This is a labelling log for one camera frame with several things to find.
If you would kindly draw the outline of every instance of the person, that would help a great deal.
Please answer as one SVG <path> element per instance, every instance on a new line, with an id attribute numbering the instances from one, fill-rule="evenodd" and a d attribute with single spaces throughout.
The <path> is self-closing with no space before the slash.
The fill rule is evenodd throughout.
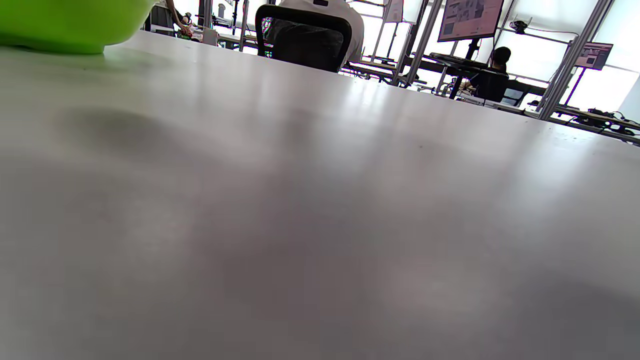
<path id="1" fill-rule="evenodd" d="M 344 65 L 347 61 L 360 61 L 362 42 L 364 41 L 364 21 L 362 16 L 352 9 L 345 0 L 282 0 L 280 6 L 323 13 L 347 20 L 351 26 L 351 41 L 342 64 Z"/>
<path id="2" fill-rule="evenodd" d="M 508 47 L 499 47 L 493 51 L 489 70 L 503 74 L 504 76 L 488 74 L 480 72 L 467 83 L 463 85 L 463 89 L 471 90 L 471 94 L 482 99 L 500 102 L 506 91 L 507 80 L 507 62 L 511 58 L 511 50 Z"/>
<path id="3" fill-rule="evenodd" d="M 145 30 L 151 31 L 151 25 L 172 28 L 173 24 L 178 25 L 183 33 L 191 34 L 191 30 L 180 21 L 180 17 L 175 9 L 173 0 L 160 0 L 155 3 L 149 13 L 147 20 L 145 21 Z M 156 33 L 173 36 L 172 31 L 158 30 Z"/>

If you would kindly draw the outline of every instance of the display board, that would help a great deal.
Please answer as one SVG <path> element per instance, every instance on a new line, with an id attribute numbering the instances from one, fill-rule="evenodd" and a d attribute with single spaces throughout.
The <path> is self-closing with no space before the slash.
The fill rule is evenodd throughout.
<path id="1" fill-rule="evenodd" d="M 439 42 L 489 38 L 495 34 L 504 0 L 447 0 Z"/>
<path id="2" fill-rule="evenodd" d="M 600 42 L 588 42 L 584 44 L 580 57 L 575 62 L 575 66 L 587 69 L 602 70 L 611 54 L 613 44 L 603 44 Z"/>

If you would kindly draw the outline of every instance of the lime green container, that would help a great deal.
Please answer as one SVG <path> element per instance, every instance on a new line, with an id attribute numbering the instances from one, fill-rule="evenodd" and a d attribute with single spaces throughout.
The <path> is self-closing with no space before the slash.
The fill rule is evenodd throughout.
<path id="1" fill-rule="evenodd" d="M 156 0 L 0 0 L 0 45 L 100 54 L 129 39 Z"/>

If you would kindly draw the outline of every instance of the mesh chair back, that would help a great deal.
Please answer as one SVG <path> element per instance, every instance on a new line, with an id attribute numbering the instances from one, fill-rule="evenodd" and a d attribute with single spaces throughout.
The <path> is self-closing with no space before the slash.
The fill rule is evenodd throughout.
<path id="1" fill-rule="evenodd" d="M 351 26 L 340 17 L 262 5 L 255 14 L 258 55 L 338 72 L 351 42 Z"/>
<path id="2" fill-rule="evenodd" d="M 478 86 L 474 95 L 481 99 L 501 102 L 507 91 L 509 76 L 506 74 L 484 74 L 484 76 L 486 76 L 486 82 Z"/>

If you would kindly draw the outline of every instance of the table surface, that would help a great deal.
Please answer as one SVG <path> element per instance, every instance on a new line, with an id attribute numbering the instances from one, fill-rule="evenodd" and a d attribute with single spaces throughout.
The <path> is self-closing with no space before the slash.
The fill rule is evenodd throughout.
<path id="1" fill-rule="evenodd" d="M 640 151 L 140 32 L 0 49 L 7 359 L 638 359 Z"/>

